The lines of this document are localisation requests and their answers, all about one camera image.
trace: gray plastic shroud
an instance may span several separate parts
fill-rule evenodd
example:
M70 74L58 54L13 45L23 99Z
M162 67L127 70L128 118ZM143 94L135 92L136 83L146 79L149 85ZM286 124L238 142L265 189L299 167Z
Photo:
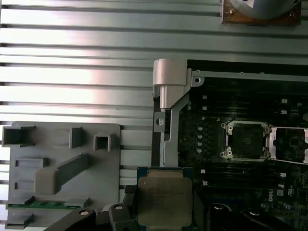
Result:
M11 147L8 204L35 199L103 209L119 201L118 124L14 122L4 130L2 144ZM69 212L8 208L6 227L48 227Z

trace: circuit board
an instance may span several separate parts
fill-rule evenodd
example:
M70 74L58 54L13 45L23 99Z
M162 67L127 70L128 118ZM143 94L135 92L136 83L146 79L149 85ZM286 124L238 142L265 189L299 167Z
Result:
M8 208L38 208L38 209L76 209L79 206L66 206L65 202L61 201L30 201L25 205L8 204Z
M263 209L305 231L308 96L264 81L245 85L208 78L191 89L180 112L179 166L194 167L213 203ZM281 161L269 158L273 147Z

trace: white label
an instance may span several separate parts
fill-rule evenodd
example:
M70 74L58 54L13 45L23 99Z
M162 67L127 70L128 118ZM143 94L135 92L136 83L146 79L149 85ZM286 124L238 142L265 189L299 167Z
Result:
M273 201L273 193L274 193L274 190L269 190L269 201L270 202Z
M283 196L283 190L282 189L277 190L277 196Z

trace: cpu socket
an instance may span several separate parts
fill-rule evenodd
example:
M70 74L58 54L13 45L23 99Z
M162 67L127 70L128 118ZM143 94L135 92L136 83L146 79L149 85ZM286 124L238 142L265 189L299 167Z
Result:
M222 123L226 130L226 149L220 157L234 161L263 161L268 157L265 145L270 126L258 121L230 121Z

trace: metal frame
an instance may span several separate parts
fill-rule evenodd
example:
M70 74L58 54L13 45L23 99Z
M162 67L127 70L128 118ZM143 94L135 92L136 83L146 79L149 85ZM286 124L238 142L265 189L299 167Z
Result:
M154 116L154 121L158 121L154 131L161 133L160 166L164 167L178 166L179 113L189 102L188 91L191 87L201 86L205 77L308 82L307 76L192 70L187 63L188 60L174 59L159 59L154 63L154 97L160 97L161 107L161 111ZM164 133L166 109L171 110L170 139L167 141ZM303 164L308 161L308 150L305 153L307 156Z

